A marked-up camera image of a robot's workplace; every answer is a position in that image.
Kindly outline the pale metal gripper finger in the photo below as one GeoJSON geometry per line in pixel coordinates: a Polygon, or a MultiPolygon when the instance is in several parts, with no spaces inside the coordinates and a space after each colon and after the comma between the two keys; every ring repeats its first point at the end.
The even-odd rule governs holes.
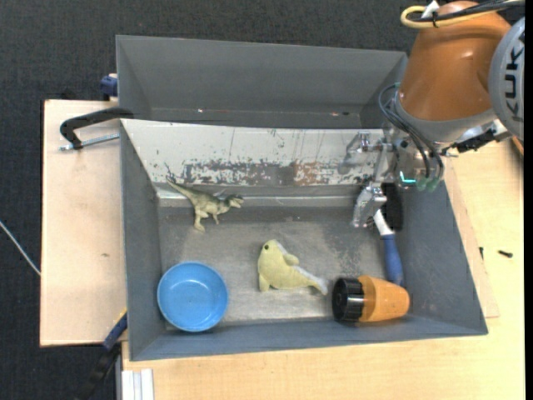
{"type": "Polygon", "coordinates": [[[386,203],[386,196],[379,186],[365,186],[359,193],[353,208],[351,225],[354,228],[365,228],[368,220],[386,203]]]}
{"type": "Polygon", "coordinates": [[[358,132],[346,146],[345,157],[338,164],[341,175],[374,178],[381,155],[381,136],[370,131],[358,132]]]}

